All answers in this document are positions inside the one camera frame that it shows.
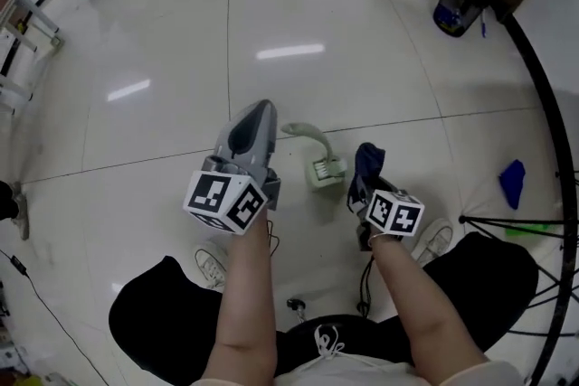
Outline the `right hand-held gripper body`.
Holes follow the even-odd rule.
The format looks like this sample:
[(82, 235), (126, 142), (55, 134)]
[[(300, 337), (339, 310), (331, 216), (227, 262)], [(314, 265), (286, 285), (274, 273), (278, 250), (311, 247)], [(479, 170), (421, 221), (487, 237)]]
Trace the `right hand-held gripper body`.
[(361, 250), (370, 250), (376, 236), (393, 236), (397, 240), (414, 236), (424, 212), (424, 205), (417, 198), (382, 177), (368, 183), (355, 177), (346, 205), (359, 220), (356, 236)]

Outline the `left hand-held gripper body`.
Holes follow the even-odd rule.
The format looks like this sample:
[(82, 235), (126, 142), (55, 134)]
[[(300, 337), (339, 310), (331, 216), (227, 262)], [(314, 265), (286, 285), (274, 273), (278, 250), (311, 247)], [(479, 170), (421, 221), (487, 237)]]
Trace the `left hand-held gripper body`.
[(270, 100), (244, 108), (193, 172), (183, 210), (205, 226), (232, 235), (245, 234), (262, 210), (274, 211), (281, 186), (270, 168), (276, 135), (277, 109)]

